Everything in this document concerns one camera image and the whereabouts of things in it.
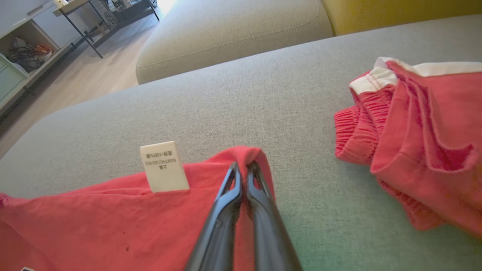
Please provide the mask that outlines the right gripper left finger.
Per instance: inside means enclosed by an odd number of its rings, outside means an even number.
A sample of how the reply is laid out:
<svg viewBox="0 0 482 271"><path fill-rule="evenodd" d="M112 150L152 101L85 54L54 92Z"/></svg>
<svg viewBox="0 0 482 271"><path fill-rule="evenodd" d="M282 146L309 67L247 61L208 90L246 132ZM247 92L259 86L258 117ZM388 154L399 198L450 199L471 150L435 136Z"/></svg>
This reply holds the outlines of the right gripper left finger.
<svg viewBox="0 0 482 271"><path fill-rule="evenodd" d="M242 177L236 162L228 168L186 271L232 271L236 223L242 203Z"/></svg>

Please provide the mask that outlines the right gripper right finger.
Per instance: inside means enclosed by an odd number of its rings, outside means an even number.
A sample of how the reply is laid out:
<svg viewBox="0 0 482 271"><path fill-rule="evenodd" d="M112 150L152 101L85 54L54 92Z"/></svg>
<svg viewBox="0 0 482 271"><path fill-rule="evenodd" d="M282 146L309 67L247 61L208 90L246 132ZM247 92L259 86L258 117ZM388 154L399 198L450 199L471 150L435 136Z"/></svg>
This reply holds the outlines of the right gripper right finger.
<svg viewBox="0 0 482 271"><path fill-rule="evenodd" d="M246 195L254 228L255 270L303 270L260 165L253 161L247 169Z"/></svg>

